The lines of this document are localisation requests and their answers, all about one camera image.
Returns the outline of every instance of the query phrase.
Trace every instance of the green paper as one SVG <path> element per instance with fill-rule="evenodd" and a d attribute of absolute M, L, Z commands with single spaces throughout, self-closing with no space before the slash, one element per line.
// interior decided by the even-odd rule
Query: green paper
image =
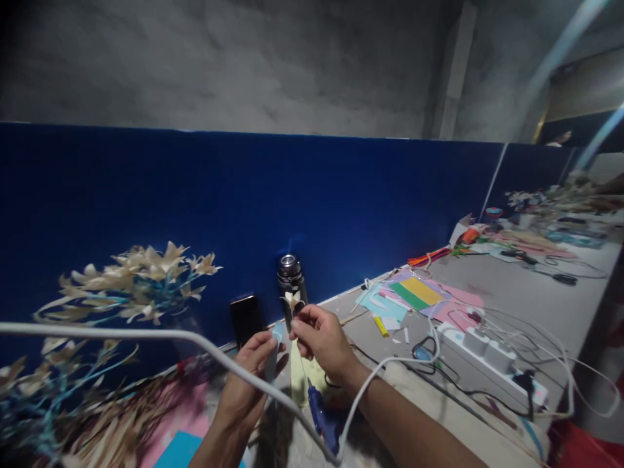
<path fill-rule="evenodd" d="M 392 288 L 392 290 L 394 290 L 399 296 L 401 296 L 401 298 L 405 302 L 407 302 L 417 311 L 421 311 L 429 307 L 429 304 L 427 304 L 424 300 L 420 299 L 419 297 L 409 292 L 407 288 L 405 288 L 405 286 L 403 286 L 401 283 L 391 284 L 390 288 Z"/>

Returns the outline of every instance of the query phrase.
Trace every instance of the pale yellow paper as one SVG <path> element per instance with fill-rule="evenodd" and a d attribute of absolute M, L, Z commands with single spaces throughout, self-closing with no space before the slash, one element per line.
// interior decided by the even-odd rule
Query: pale yellow paper
<path fill-rule="evenodd" d="M 302 359 L 297 346 L 297 340 L 292 342 L 291 348 L 291 398 L 299 405 L 300 408 L 308 406 L 307 401 L 307 380 L 306 376 L 312 381 L 318 391 L 325 395 L 330 389 L 325 383 L 325 371 L 321 368 L 316 359 L 308 361 Z"/>

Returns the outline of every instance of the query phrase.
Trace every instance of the hand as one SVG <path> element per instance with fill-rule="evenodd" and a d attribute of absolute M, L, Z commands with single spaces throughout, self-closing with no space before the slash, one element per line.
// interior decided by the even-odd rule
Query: hand
<path fill-rule="evenodd" d="M 301 356 L 316 358 L 332 382 L 344 385 L 349 372 L 364 367 L 333 313 L 309 304 L 292 320 L 291 328 L 290 338 L 299 338 Z"/>
<path fill-rule="evenodd" d="M 276 346 L 277 340 L 271 338 L 271 332 L 261 331 L 252 336 L 240 349 L 234 362 L 263 379 L 265 378 L 267 358 Z M 286 345 L 281 344 L 279 352 L 284 351 L 286 351 Z M 284 369 L 287 362 L 288 354 L 285 354 L 278 361 L 276 376 Z M 267 401 L 266 397 L 265 393 L 248 384 L 236 374 L 229 373 L 214 415 L 214 421 L 218 421 L 224 426 L 241 426 L 251 433 L 260 416 L 262 416 Z"/>

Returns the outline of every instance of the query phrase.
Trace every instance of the wrist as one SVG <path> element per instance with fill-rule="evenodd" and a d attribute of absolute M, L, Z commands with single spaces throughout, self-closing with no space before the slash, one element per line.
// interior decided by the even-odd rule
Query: wrist
<path fill-rule="evenodd" d="M 358 391 L 364 385 L 364 381 L 371 375 L 371 370 L 362 364 L 357 358 L 355 363 L 348 367 L 348 370 L 342 375 L 341 387 L 345 393 L 354 398 Z"/>

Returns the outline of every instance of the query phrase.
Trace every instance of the finger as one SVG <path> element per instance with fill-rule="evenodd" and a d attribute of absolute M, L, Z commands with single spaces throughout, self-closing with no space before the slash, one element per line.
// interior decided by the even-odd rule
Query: finger
<path fill-rule="evenodd" d="M 294 334 L 299 337 L 299 341 L 303 340 L 307 344 L 314 346 L 317 340 L 318 330 L 315 330 L 309 324 L 302 322 L 301 320 L 293 320 L 291 322 L 291 327 Z"/>
<path fill-rule="evenodd" d="M 286 367 L 286 364 L 288 364 L 288 358 L 289 358 L 289 355 L 288 354 L 284 354 L 279 359 L 278 365 L 275 367 L 275 377 L 280 375 L 280 372 L 284 370 L 284 367 Z"/>
<path fill-rule="evenodd" d="M 303 341 L 297 341 L 297 347 L 299 348 L 299 354 L 301 354 L 302 358 L 306 358 L 308 361 L 314 359 L 314 353 L 312 352 L 312 348 L 308 346 L 308 344 Z"/>
<path fill-rule="evenodd" d="M 240 349 L 240 351 L 257 350 L 263 343 L 266 343 L 267 341 L 271 339 L 271 335 L 272 335 L 272 332 L 270 330 L 260 331 L 256 333 L 254 336 L 249 338 L 249 341 L 245 343 L 245 345 Z"/>
<path fill-rule="evenodd" d="M 261 363 L 268 358 L 268 355 L 271 354 L 278 345 L 278 340 L 276 338 L 270 338 L 267 342 L 260 345 L 260 347 L 255 350 L 247 359 L 248 369 L 258 369 Z"/>
<path fill-rule="evenodd" d="M 316 304 L 308 304 L 299 311 L 295 319 L 301 320 L 309 324 L 313 324 L 317 320 L 319 320 L 320 323 L 323 323 L 323 320 L 327 317 L 327 314 L 330 313 L 331 312 L 327 312 L 325 309 L 317 306 Z"/>

